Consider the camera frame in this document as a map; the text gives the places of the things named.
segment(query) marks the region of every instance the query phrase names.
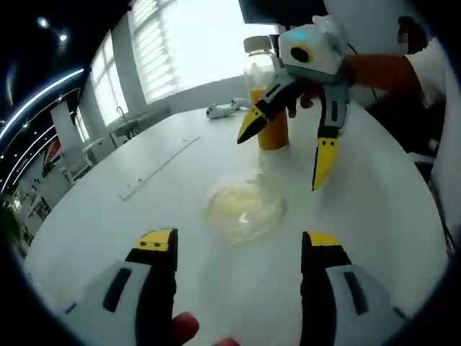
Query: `glass bottle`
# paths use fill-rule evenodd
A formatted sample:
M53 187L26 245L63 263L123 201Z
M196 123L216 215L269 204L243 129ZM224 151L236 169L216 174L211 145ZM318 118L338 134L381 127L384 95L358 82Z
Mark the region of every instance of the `glass bottle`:
M246 89L253 103L259 98L279 70L279 61L271 49L268 36L253 36L243 42L248 60L244 72ZM272 122L258 133L259 147L266 150L283 148L288 144L287 113L281 111Z

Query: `finger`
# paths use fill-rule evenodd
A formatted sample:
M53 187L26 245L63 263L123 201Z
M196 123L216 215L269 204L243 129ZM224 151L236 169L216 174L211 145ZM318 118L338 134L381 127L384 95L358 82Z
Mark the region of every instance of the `finger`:
M221 340L213 346L240 346L240 344L236 342L233 338L228 337L227 339Z
M190 312L183 312L173 318L173 338L175 345L183 345L199 331L199 322Z
M292 99L287 103L287 109L289 117L296 116L296 99Z
M319 86L316 84L310 85L300 98L300 105L302 108L310 108L313 106L312 99L318 96Z
M312 102L311 99L302 97L300 99L300 105L302 108L311 108L314 105L314 102Z

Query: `bottle cap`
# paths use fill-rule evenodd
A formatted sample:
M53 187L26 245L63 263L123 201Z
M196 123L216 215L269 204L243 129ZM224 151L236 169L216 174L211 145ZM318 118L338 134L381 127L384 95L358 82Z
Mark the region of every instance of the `bottle cap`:
M255 50L269 50L272 48L269 36L253 36L243 40L245 52L250 53Z

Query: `round table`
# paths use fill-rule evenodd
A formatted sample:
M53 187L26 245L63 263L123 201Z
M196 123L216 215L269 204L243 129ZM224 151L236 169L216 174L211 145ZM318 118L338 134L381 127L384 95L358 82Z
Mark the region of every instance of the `round table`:
M351 261L374 275L392 304L414 314L447 264L442 225L410 157L352 102L339 157L311 191L320 105L289 121L290 145L264 153L287 210L257 239L231 244L203 216L220 178L255 169L256 138L236 144L243 114L208 120L205 110L171 116L95 166L53 209L25 260L32 282L59 311L138 237L179 229L174 313L192 311L200 332L188 345L233 335L242 345L298 345L301 237L333 234Z

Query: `led strip light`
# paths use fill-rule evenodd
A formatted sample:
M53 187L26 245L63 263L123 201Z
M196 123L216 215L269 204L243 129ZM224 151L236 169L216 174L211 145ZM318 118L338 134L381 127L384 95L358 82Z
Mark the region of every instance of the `led strip light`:
M13 181L13 185L16 184L16 181L18 180L19 177L21 177L21 174L23 173L23 171L27 168L27 166L29 166L29 164L32 162L32 160L43 150L43 148L45 148L53 139L55 139L56 137L58 137L58 134L55 134L53 137L51 137L50 139L48 139L48 141L43 144L40 149L38 149L38 151L30 158L30 160L24 165L24 167L22 167L21 171L19 172L19 174L17 175L16 179Z
M46 94L47 92L49 92L51 89L55 88L56 86L58 86L59 84L67 81L68 79L74 77L74 76L77 76L78 74L81 74L82 72L84 71L84 68L80 68L79 70L77 71L74 71L72 72L71 74L68 74L67 76L64 76L63 78L55 81L54 83L48 85L46 88L44 88L41 92L39 92L38 94L36 94L32 99L30 99L29 101L27 101L25 103L25 105L23 105L13 116L12 118L8 121L8 123L6 123L5 127L3 128L3 130L1 130L0 132L0 141L1 139L5 136L6 132L8 131L8 129L13 125L13 123L15 123L19 117L21 116L22 113L24 113L24 111L30 107L30 105L32 103L34 103L35 101L37 101L39 98L41 98L41 96L43 96L44 94Z
M72 89L71 91L69 92L66 92L65 94L63 94L63 97L66 97L67 95L69 95L70 93L72 92L75 92L75 91L80 91L81 88L75 88L75 89ZM29 121L29 123L31 123L36 117L40 116L40 114L42 114L42 112L44 110L47 110L53 103L56 103L56 100L54 99L52 102L50 102L49 104L47 104L46 106L44 106L44 108L42 108L41 110L39 110L37 112L37 114L35 114L33 117L29 117L27 120ZM6 152L9 148L9 146L14 142L14 140L16 139L16 137L21 134L22 131L19 131L18 133L16 133L16 135L14 135L14 137L10 140L10 142L8 143L8 145L6 146L6 148L3 150L3 152Z
M49 130L51 130L51 129L54 128L54 127L55 127L55 126L53 125L53 126L51 126L50 128L48 128L44 133L42 133L42 134L40 135L40 137L37 138L37 139L34 141L34 143L32 143L32 144L30 145L29 148L27 148L27 150L23 153L23 155L19 158L19 160L17 160L17 163L14 165L12 171L8 174L8 177L5 179L5 183L3 184L3 187L1 188L0 193L3 193L3 191L5 190L6 184L8 184L9 178L12 177L14 170L15 170L16 167L19 165L19 163L22 161L22 159L26 156L26 154L29 152L29 150L32 149L32 147L33 147L33 146L34 146L34 145L35 145L35 144L36 144L36 143L37 143L37 142L38 142L38 141L49 131Z

